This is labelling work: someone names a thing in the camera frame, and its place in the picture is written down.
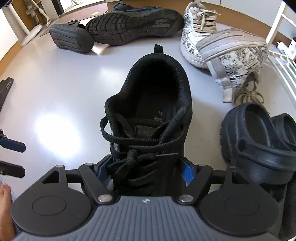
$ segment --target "gray rubber pad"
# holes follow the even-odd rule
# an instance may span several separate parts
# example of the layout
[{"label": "gray rubber pad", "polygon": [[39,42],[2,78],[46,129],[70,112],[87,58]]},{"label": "gray rubber pad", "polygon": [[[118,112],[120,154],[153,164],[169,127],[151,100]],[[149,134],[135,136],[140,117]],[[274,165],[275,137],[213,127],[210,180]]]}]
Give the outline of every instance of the gray rubber pad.
[{"label": "gray rubber pad", "polygon": [[269,233],[256,237],[231,237],[207,226],[190,206],[171,197],[126,197],[101,206],[90,221],[76,231],[58,237],[21,233],[15,241],[278,241]]}]

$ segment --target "metal screw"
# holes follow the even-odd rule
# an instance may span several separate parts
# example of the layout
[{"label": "metal screw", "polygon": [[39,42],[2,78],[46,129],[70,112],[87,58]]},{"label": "metal screw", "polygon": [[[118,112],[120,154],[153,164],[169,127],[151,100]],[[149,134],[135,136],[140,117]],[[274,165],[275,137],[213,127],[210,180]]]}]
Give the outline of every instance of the metal screw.
[{"label": "metal screw", "polygon": [[148,199],[148,198],[145,198],[145,199],[143,199],[143,200],[142,200],[142,202],[147,204],[147,203],[149,203],[149,202],[150,202],[150,199]]},{"label": "metal screw", "polygon": [[186,202],[192,202],[193,201],[193,196],[188,195],[188,194],[183,194],[179,197],[180,202],[186,203]]},{"label": "metal screw", "polygon": [[103,194],[98,197],[100,202],[110,202],[112,201],[113,197],[109,194]]}]

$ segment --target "black sneaker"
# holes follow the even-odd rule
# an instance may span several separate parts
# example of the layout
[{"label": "black sneaker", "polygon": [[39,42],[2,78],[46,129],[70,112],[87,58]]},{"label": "black sneaker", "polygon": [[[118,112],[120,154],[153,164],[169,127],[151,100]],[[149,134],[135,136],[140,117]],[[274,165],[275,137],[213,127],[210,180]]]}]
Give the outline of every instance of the black sneaker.
[{"label": "black sneaker", "polygon": [[77,53],[88,53],[94,46],[94,39],[79,21],[73,20],[68,24],[58,23],[49,28],[49,34],[61,49]]},{"label": "black sneaker", "polygon": [[183,16],[161,7],[133,8],[122,2],[108,13],[91,19],[87,25],[95,42],[122,45],[134,39],[171,36],[183,28]]},{"label": "black sneaker", "polygon": [[286,184],[296,171],[296,152],[279,138],[267,111],[254,102],[227,113],[221,147],[223,157],[258,184]]},{"label": "black sneaker", "polygon": [[[132,196],[177,193],[176,161],[183,155],[192,118],[189,82],[182,66],[162,47],[138,60],[121,91],[105,103],[103,137],[114,163],[107,166],[112,192]],[[110,123],[112,134],[104,128]]]}]

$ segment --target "blue component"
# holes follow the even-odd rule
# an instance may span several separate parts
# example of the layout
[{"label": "blue component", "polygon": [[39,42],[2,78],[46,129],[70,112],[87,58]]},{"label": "blue component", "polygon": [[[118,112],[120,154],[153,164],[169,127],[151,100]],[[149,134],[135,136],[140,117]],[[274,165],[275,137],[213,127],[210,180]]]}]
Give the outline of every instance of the blue component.
[{"label": "blue component", "polygon": [[195,178],[195,165],[188,159],[181,159],[182,178],[189,184]]},{"label": "blue component", "polygon": [[108,178],[106,166],[110,165],[111,163],[113,163],[113,157],[111,155],[108,155],[108,157],[100,161],[97,177],[101,181],[101,183],[104,183]]}]

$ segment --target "toe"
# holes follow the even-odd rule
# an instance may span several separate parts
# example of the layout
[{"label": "toe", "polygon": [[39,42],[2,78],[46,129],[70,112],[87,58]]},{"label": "toe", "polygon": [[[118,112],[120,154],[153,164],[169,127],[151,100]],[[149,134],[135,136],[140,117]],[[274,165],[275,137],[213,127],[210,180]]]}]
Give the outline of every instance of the toe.
[{"label": "toe", "polygon": [[7,183],[3,184],[3,197],[11,202],[10,186]]},{"label": "toe", "polygon": [[0,197],[3,197],[4,191],[3,191],[4,187],[3,184],[0,187]]}]

